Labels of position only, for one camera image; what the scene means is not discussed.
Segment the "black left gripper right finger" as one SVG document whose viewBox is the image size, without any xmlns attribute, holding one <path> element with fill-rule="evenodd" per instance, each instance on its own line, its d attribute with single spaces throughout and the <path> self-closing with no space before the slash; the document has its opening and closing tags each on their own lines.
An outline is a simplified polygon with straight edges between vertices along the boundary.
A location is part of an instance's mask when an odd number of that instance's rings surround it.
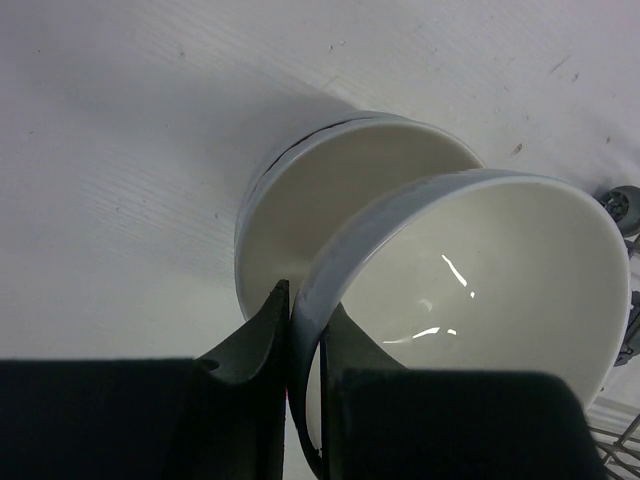
<svg viewBox="0 0 640 480">
<path fill-rule="evenodd" d="M 326 479 L 602 479 L 581 406 L 534 372 L 413 370 L 343 308 L 320 341 Z"/>
</svg>

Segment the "light blue bowl rack end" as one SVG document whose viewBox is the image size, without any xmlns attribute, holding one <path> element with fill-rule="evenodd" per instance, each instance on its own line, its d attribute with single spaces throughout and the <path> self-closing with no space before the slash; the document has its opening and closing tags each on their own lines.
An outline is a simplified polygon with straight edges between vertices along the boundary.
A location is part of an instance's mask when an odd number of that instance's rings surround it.
<svg viewBox="0 0 640 480">
<path fill-rule="evenodd" d="M 563 181 L 476 169 L 403 186 L 321 249 L 294 300 L 292 416 L 321 471 L 318 345 L 337 308 L 407 367 L 524 370 L 590 406 L 631 303 L 613 219 Z"/>
</svg>

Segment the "light blue bowl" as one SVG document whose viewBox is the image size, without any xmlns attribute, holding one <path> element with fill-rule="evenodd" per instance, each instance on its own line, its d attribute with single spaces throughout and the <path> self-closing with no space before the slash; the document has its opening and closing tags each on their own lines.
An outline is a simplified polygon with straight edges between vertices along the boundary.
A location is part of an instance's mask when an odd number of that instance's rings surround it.
<svg viewBox="0 0 640 480">
<path fill-rule="evenodd" d="M 234 274 L 244 318 L 277 281 L 297 290 L 322 247 L 374 200 L 422 178 L 482 166 L 451 133 L 391 113 L 352 111 L 302 128 L 266 155 L 237 215 Z"/>
</svg>

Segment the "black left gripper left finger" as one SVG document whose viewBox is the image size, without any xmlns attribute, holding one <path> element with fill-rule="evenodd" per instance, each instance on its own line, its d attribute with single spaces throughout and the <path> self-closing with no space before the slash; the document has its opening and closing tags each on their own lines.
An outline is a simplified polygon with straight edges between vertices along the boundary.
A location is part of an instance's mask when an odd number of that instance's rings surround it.
<svg viewBox="0 0 640 480">
<path fill-rule="evenodd" d="M 5 360 L 5 479 L 279 479 L 289 284 L 197 358 Z"/>
</svg>

